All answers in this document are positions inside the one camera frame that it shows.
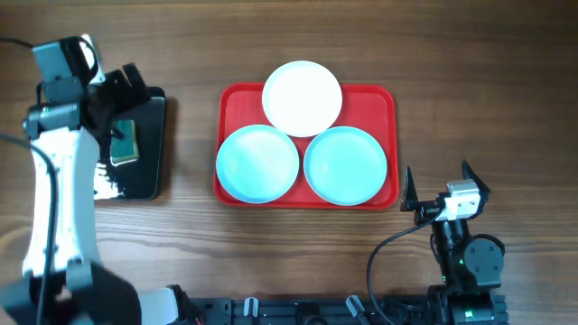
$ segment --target wooden table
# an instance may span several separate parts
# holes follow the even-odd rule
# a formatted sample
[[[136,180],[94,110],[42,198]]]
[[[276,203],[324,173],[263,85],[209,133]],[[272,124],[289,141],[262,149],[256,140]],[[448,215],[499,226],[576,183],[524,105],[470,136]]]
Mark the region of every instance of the wooden table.
[[[397,104],[400,169],[430,199],[460,161],[493,190],[472,233],[507,247],[500,293],[512,324],[578,322],[578,6],[568,2],[4,0],[0,33],[30,42],[92,34],[107,70],[135,62],[171,98],[163,190],[97,204],[98,247],[137,289],[193,297],[367,294],[373,247],[413,225],[379,212],[232,209],[212,193],[219,95],[313,60]],[[39,73],[0,45],[0,129],[20,133]],[[0,284],[21,276],[33,214],[30,154],[0,144]],[[430,230],[378,257],[378,293],[440,283]],[[11,323],[0,320],[0,323]]]

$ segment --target sponge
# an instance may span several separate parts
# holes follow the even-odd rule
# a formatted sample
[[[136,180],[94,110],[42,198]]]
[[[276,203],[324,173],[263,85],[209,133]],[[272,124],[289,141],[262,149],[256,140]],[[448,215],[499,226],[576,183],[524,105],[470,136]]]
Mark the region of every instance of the sponge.
[[[117,120],[115,128],[122,135],[121,138],[112,137],[110,144],[110,162],[113,166],[135,162],[139,158],[136,145],[136,124],[133,120]]]

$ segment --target wooden tabletop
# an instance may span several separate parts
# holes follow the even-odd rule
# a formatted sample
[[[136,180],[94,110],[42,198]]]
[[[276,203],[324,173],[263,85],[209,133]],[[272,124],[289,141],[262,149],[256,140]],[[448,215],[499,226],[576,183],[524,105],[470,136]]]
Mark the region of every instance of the wooden tabletop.
[[[413,226],[399,202],[376,212],[233,209],[212,193],[221,92],[265,81],[288,61],[313,60],[342,83],[393,94],[398,163],[412,167],[421,199],[460,179],[463,158],[491,187],[470,229],[506,245],[499,293],[512,324],[578,322],[578,6],[115,2],[4,0],[0,34],[46,42],[90,33],[106,70],[135,62],[171,99],[160,197],[97,203],[105,265],[137,289],[178,283],[191,297],[232,298],[367,294],[373,247]],[[0,44],[0,130],[20,134],[39,78],[29,52]],[[4,284],[21,277],[34,170],[29,153],[8,144],[0,151]],[[430,233],[402,237],[379,254],[377,293],[424,293],[441,283]]]

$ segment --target plate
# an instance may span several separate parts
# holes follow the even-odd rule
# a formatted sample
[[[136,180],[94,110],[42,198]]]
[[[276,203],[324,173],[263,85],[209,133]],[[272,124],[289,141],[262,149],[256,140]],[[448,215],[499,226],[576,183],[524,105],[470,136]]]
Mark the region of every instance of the plate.
[[[281,131],[249,125],[223,142],[216,170],[223,188],[235,199],[267,203],[291,189],[299,172],[299,154]]]
[[[303,159],[311,188],[330,203],[352,206],[376,195],[387,176],[379,143],[355,127],[333,127],[317,135]]]
[[[271,74],[263,88],[262,104],[271,125],[296,137],[327,130],[341,111],[339,82],[321,64],[289,62]]]

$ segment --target white plate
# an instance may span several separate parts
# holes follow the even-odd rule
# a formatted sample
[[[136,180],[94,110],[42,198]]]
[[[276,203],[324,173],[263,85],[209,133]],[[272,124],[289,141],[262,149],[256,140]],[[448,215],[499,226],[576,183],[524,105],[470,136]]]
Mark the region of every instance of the white plate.
[[[299,154],[291,139],[269,125],[245,126],[217,153],[217,177],[232,197],[246,203],[280,198],[295,182]]]
[[[263,88],[263,109],[269,122],[282,132],[307,137],[335,122],[341,111],[339,82],[322,65],[289,62],[271,74]]]
[[[305,178],[324,200],[352,206],[373,198],[387,176],[381,145],[367,132],[333,127],[317,135],[303,158]]]

